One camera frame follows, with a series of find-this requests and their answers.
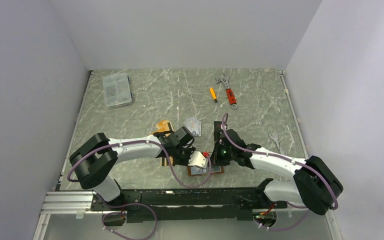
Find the brown leather card holder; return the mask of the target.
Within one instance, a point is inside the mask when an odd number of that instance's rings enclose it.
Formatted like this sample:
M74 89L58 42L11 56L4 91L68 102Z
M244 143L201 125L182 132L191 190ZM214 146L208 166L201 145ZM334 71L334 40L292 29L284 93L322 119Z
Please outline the brown leather card holder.
M202 175L208 174L210 172L209 168L203 169L203 168L199 168L199 167L195 167L195 166L188 166L187 171L188 171L188 176L190 176L190 177L202 176ZM213 165L211 167L211 173L212 174L223 174L224 168L222 166Z

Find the gold card with stripes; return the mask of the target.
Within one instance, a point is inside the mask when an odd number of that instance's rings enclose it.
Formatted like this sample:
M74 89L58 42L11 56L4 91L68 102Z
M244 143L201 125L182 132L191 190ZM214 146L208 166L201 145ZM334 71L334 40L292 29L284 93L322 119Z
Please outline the gold card with stripes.
M165 157L161 158L161 166L165 167L167 165L167 159Z

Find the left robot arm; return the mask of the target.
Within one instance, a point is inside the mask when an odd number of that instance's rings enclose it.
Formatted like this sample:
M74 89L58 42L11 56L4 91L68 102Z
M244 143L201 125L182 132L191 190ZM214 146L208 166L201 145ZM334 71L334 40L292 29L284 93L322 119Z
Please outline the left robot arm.
M124 203L122 188L109 176L119 163L143 158L164 158L169 167L186 166L206 169L211 162L202 152L193 147L195 138L185 127L159 130L150 135L130 138L108 138L96 133L70 157L71 169L66 179L79 183L84 190L93 190L111 210Z

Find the red adjustable wrench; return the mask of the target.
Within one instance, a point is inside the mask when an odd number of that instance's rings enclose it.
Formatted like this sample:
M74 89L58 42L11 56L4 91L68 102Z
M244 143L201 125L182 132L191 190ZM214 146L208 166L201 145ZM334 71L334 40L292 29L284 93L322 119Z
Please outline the red adjustable wrench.
M237 105L236 97L233 93L233 90L231 89L231 87L229 85L229 80L230 80L230 76L228 74L222 73L221 77L215 78L215 83L224 85L224 88L226 91L226 96L227 96L228 102L230 104L230 107L233 110L236 110L238 108L238 105Z

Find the gold card stack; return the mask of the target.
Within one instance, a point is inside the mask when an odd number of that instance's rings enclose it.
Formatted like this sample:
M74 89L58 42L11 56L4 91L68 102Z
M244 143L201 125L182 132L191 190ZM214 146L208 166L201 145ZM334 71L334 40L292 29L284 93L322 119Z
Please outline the gold card stack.
M155 125L157 131L155 133L165 133L166 135L174 132L172 123L169 120L162 120Z

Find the black aluminium base frame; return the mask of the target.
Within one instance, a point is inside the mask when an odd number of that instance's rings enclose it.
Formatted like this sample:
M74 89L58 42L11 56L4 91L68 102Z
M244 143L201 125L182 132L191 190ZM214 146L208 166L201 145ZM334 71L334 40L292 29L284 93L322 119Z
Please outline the black aluminium base frame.
M286 211L305 210L302 203L262 200L254 187L193 189L124 189L121 199L104 203L94 191L51 191L46 194L41 213L107 214L122 212L128 223L144 221L236 219L250 221L260 212L275 216Z

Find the clear plastic parts box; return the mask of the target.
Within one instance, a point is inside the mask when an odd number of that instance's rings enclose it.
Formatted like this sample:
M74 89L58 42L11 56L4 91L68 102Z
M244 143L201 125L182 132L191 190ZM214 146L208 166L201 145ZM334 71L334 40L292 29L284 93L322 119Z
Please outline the clear plastic parts box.
M125 72L111 74L102 78L104 104L106 107L121 107L133 101L130 78Z

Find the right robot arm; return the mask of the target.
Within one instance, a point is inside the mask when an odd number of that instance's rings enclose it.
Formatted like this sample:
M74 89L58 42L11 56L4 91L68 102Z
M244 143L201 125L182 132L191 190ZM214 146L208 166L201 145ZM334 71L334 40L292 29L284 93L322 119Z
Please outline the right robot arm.
M338 208L338 197L344 187L320 157L290 157L258 144L246 144L232 129L216 129L213 137L213 164L227 166L235 161L239 166L286 178L285 182L265 178L255 188L255 200L260 207L267 208L276 202L296 203L321 216Z

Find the silver combination wrench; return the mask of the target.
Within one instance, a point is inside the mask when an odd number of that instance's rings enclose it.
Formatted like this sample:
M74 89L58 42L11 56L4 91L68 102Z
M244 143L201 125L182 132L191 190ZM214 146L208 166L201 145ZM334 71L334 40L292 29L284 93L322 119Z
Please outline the silver combination wrench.
M275 131L272 131L272 132L269 134L269 137L270 137L270 139L273 140L274 143L276 144L276 146L277 146L277 148L278 148L280 154L284 155L285 153L284 153L284 151L283 151L283 149L282 149L282 147L281 147L281 145L280 145L280 141L279 141L279 135L278 135L278 133L275 132Z

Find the black card wallet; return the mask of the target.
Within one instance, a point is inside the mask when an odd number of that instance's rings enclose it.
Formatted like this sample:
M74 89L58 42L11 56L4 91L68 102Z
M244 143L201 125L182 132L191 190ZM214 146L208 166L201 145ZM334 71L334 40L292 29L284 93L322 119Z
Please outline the black card wallet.
M213 138L215 142L220 141L220 139L224 138L225 134L222 129L222 122L221 121L214 121L213 122Z

